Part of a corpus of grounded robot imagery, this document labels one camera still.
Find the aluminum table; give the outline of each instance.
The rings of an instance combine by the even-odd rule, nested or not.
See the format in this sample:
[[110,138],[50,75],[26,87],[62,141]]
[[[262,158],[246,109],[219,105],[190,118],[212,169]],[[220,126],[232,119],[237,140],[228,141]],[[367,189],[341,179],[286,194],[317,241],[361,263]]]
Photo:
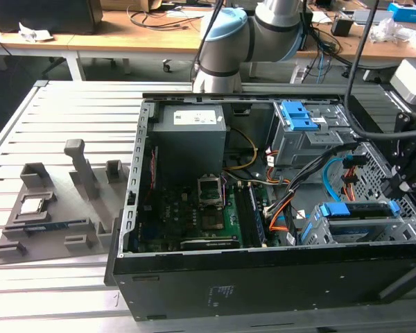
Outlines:
[[[244,88],[325,94],[345,89],[288,84]],[[142,93],[189,90],[187,83],[37,82],[0,134],[0,234],[17,199],[25,163],[43,162],[51,173],[70,170],[64,142],[81,138],[93,167],[107,160],[129,164]],[[373,85],[356,86],[354,93],[382,129],[392,129],[399,99]],[[311,311],[136,323],[119,291],[103,284],[106,260],[107,255],[96,255],[0,266],[0,332],[410,332],[411,327],[416,332],[416,289],[390,305],[318,305]]]

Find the yellow cable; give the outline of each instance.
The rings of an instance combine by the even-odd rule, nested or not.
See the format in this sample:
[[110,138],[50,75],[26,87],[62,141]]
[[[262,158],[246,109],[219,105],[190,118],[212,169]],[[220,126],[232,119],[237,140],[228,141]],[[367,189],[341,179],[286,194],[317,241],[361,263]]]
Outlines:
[[246,138],[248,140],[248,142],[251,143],[252,149],[254,151],[254,155],[252,156],[251,161],[249,161],[247,164],[238,165],[238,166],[229,166],[227,168],[224,168],[224,170],[241,170],[241,169],[249,167],[251,164],[254,163],[254,161],[256,161],[256,159],[257,159],[257,147],[254,144],[254,142],[244,132],[242,132],[241,130],[238,130],[237,128],[233,128],[233,127],[231,127],[231,129],[241,133],[243,135],[243,137]]

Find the floor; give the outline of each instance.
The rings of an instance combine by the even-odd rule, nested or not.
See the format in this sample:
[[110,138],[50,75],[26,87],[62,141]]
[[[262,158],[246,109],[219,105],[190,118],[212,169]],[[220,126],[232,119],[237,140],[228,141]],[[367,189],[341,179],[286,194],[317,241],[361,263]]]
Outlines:
[[[0,71],[0,131],[18,108],[34,82],[41,78],[42,71],[49,66],[49,59],[41,57],[6,57],[5,61],[8,69]],[[162,70],[162,62],[159,60],[147,60],[142,63],[132,61],[132,73],[125,75],[121,60],[116,60],[116,67],[112,68],[110,61],[106,59],[83,59],[87,80],[162,82],[184,82],[189,80],[191,62],[172,61],[169,64],[171,73],[165,73]],[[293,67],[294,65],[284,63],[261,63],[257,69],[257,78],[250,79],[248,76],[249,64],[243,64],[241,78],[243,82],[288,83]],[[347,84],[347,79],[341,76],[342,72],[342,67],[331,67],[323,83]],[[318,69],[313,69],[311,74],[317,76]],[[356,78],[356,83],[363,83],[361,77],[362,73]],[[51,71],[49,79],[71,80],[67,64],[64,63]],[[316,81],[316,77],[309,76],[305,83],[315,83]]]

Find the expansion slot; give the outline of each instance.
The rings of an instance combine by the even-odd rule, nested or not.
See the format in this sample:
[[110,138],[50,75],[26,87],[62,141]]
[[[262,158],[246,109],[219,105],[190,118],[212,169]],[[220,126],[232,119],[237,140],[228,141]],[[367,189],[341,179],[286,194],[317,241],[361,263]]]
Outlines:
[[62,221],[62,222],[38,222],[38,223],[16,223],[15,225],[7,225],[4,228],[4,231],[13,231],[13,230],[23,230],[31,234],[36,232],[47,232],[47,231],[56,231],[69,229],[74,226],[80,225],[82,228],[88,228],[91,224],[89,219],[81,220],[71,220],[71,221]]
[[252,210],[254,212],[254,222],[256,223],[257,234],[259,235],[259,240],[261,245],[266,242],[265,231],[263,230],[262,218],[259,208],[257,207],[256,193],[254,192],[254,187],[249,186],[250,190],[250,199],[252,204]]
[[239,225],[244,247],[261,247],[261,237],[259,236],[258,223],[253,210],[253,200],[248,186],[235,187],[234,199],[236,201]]

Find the open computer tower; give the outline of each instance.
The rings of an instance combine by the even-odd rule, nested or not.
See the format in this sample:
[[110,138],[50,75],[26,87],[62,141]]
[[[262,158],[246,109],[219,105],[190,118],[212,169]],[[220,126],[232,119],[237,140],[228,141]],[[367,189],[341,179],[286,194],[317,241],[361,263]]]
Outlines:
[[384,196],[389,149],[341,96],[145,95],[107,270],[136,321],[391,302],[416,199]]

